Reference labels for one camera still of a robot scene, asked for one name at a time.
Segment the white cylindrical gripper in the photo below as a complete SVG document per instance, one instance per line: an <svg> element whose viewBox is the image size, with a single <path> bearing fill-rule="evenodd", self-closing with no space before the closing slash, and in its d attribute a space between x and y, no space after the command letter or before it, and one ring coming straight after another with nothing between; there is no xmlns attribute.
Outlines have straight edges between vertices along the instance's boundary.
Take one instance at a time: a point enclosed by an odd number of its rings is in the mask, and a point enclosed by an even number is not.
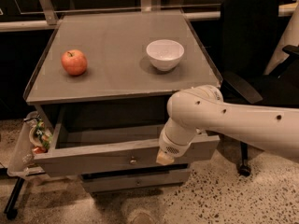
<svg viewBox="0 0 299 224"><path fill-rule="evenodd" d="M195 128L184 127L173 119L169 119L160 133L160 149L156 162L161 165L172 164L175 161L174 158L185 154L196 135Z"/></svg>

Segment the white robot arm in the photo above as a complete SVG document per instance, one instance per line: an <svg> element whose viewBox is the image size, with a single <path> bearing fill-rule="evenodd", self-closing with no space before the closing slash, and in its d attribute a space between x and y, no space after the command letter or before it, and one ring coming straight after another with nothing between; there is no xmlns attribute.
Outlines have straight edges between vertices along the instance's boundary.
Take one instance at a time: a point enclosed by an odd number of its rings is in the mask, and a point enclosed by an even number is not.
<svg viewBox="0 0 299 224"><path fill-rule="evenodd" d="M205 85L174 93L167 112L156 158L161 165L183 156L201 131L221 133L287 159L299 156L299 109L225 103L218 88Z"/></svg>

